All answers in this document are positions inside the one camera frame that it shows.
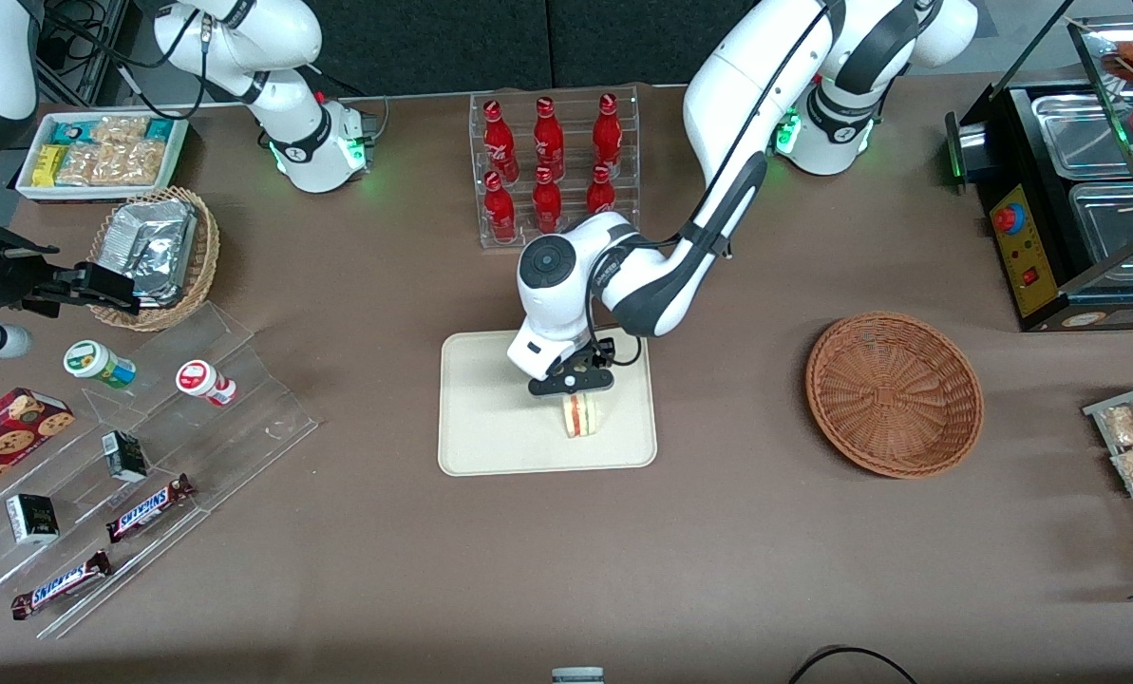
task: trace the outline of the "empty wicker basket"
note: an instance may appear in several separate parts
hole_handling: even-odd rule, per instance
[[[176,306],[167,309],[140,309],[139,316],[125,315],[125,313],[107,308],[90,307],[93,315],[99,320],[116,327],[127,327],[137,333],[154,333],[157,330],[165,330],[182,322],[187,316],[207,298],[211,290],[211,281],[215,277],[215,258],[220,256],[220,229],[215,225],[215,216],[207,211],[206,204],[194,191],[184,187],[167,187],[163,190],[150,191],[140,197],[127,199],[128,204],[136,203],[159,203],[162,199],[185,199],[191,204],[198,213],[198,224],[194,231],[194,245],[190,247],[190,260],[187,263],[185,273],[182,300]],[[93,248],[90,250],[90,260],[96,260],[97,253],[102,250],[102,241],[107,237],[107,229],[110,226],[110,216],[102,222],[102,230],[97,231],[93,239]]]
[[[825,331],[807,362],[807,400],[842,454],[891,477],[952,469],[983,428],[983,395],[962,351],[934,327],[887,311]]]

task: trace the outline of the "small black box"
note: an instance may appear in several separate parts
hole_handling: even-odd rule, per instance
[[[5,507],[9,511],[9,527],[18,545],[46,545],[59,538],[56,506],[50,498],[16,494],[6,498]]]
[[[148,464],[144,463],[144,451],[130,434],[105,433],[102,436],[102,454],[107,458],[110,477],[118,480],[140,481],[148,477]]]

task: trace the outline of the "red cap bottle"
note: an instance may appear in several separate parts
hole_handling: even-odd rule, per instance
[[[600,117],[591,128],[591,144],[596,148],[596,164],[608,168],[608,178],[621,174],[621,120],[617,118],[617,96],[605,92],[600,95]]]
[[[500,103],[489,100],[483,104],[483,114],[486,117],[486,153],[491,165],[502,180],[514,182],[520,177],[520,164],[514,161],[514,136],[511,135],[511,127],[502,120]]]
[[[486,172],[486,221],[497,242],[514,241],[514,203],[496,172]]]
[[[613,190],[613,183],[608,182],[608,168],[596,164],[591,169],[591,186],[587,189],[587,213],[611,212],[616,203],[617,194]]]
[[[557,233],[557,220],[562,216],[562,194],[554,182],[554,172],[547,165],[537,168],[537,187],[531,191],[531,206],[537,212],[537,230],[540,233]]]
[[[554,116],[554,101],[548,97],[537,97],[537,125],[531,138],[537,143],[537,163],[547,165],[554,180],[561,180],[566,174],[566,136]]]

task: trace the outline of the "black wall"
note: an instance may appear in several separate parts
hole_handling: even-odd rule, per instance
[[[306,0],[369,95],[684,83],[756,0]],[[310,79],[329,94],[340,87]]]

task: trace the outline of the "red cookie box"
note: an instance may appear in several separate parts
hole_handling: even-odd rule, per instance
[[[61,400],[22,386],[0,397],[0,477],[74,420]]]

